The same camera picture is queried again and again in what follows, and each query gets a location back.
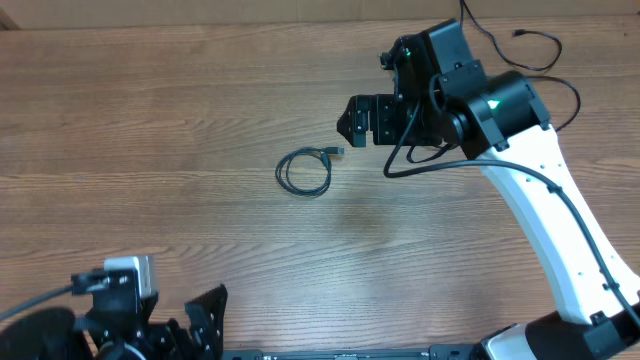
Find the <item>wooden tabletop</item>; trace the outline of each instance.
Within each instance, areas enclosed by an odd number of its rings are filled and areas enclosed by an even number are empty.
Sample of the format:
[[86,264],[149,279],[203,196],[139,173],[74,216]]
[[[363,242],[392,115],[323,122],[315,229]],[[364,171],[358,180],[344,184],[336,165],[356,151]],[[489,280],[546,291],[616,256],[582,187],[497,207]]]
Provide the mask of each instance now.
[[[536,256],[477,170],[389,180],[391,148],[370,145],[334,161],[320,198],[291,196],[274,179],[292,150],[348,146],[335,124],[349,98],[392,92],[376,55],[436,23],[0,32],[0,307],[106,257],[151,254],[156,321],[187,326],[183,303],[227,285],[227,349],[475,342],[552,312]],[[483,24],[534,65],[553,43],[512,39],[513,29],[563,41],[550,75],[578,87],[583,110],[561,147],[639,272],[640,17]],[[487,73],[508,70],[469,25]],[[536,87],[556,125],[572,113],[570,90]],[[324,176],[313,161],[294,165],[310,182]],[[90,299],[51,304],[83,312]]]

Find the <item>cable connector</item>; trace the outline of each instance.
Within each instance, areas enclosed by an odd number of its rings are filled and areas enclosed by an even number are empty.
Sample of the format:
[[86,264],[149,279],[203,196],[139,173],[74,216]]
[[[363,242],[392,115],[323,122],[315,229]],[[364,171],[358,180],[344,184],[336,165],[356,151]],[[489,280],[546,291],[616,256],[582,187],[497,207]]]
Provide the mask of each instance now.
[[322,149],[322,152],[327,155],[344,155],[344,148],[330,146]]

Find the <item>green light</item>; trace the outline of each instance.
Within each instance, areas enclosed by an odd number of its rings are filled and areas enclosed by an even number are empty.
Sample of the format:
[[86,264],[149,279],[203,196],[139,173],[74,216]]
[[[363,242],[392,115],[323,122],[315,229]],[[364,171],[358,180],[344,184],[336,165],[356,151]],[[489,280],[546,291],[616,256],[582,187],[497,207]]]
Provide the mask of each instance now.
[[493,110],[493,109],[497,108],[498,105],[500,105],[500,101],[489,100],[489,101],[487,101],[487,104],[489,104],[489,107],[491,108],[491,110]]

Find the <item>wood grain surface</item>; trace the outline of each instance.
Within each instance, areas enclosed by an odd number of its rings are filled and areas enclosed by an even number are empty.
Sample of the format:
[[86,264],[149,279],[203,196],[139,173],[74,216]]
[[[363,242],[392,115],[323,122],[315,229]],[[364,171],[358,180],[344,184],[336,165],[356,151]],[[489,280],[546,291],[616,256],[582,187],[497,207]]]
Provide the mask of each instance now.
[[[553,311],[522,230],[477,170],[389,180],[391,149],[370,146],[334,160],[318,199],[275,182],[286,153],[347,146],[335,123],[349,97],[392,91],[376,54],[436,23],[0,32],[1,307],[105,257],[152,254],[154,320],[187,325],[183,303],[224,282],[228,349],[473,342]],[[512,39],[513,29],[562,39],[550,74],[583,98],[562,149],[640,271],[640,17],[483,23],[531,64],[546,64],[553,44]],[[465,32],[488,73],[508,70],[484,36]],[[555,124],[571,114],[568,89],[536,87]],[[324,176],[320,164],[294,165],[309,182]],[[90,299],[51,304],[83,312]]]

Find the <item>wall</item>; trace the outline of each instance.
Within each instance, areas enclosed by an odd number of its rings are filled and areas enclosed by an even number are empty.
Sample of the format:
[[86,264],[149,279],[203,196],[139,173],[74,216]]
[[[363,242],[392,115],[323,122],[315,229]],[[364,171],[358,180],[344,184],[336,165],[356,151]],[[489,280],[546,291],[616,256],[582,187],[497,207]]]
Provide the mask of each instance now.
[[[632,14],[638,0],[467,0],[478,17]],[[22,29],[457,16],[456,0],[0,0]]]

